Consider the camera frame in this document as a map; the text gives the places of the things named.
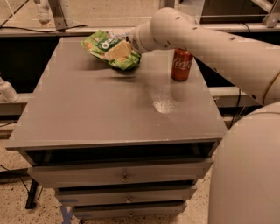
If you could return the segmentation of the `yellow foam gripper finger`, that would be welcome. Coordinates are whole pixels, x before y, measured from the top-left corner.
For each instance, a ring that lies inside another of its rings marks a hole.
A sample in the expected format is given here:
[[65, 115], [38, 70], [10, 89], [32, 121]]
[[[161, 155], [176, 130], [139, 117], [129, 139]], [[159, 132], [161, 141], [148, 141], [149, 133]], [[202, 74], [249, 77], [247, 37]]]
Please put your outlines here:
[[114, 47], [112, 47], [110, 50], [108, 50], [104, 56], [105, 59], [108, 61], [111, 60], [116, 60], [125, 56], [129, 56], [132, 52], [132, 49], [130, 47], [130, 44], [125, 41], [122, 40], [120, 43], [118, 43], [117, 45], [115, 45]]

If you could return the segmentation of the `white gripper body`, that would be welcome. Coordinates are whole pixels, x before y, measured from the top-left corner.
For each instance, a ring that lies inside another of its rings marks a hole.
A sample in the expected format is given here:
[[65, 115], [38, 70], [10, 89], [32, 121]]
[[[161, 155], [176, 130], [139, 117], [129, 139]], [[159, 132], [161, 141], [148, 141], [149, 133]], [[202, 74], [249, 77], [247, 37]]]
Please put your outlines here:
[[137, 53], [148, 53], [159, 48], [158, 43], [152, 37], [151, 23], [146, 22], [134, 28], [129, 34], [129, 43]]

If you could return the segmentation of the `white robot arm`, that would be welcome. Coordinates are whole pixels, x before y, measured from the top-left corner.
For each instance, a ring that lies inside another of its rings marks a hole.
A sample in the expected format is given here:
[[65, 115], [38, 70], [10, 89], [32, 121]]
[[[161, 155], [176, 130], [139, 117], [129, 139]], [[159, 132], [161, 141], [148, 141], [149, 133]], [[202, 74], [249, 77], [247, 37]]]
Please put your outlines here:
[[173, 8], [124, 36], [137, 53], [187, 50], [261, 104], [220, 142], [208, 224], [280, 224], [280, 47], [203, 28]]

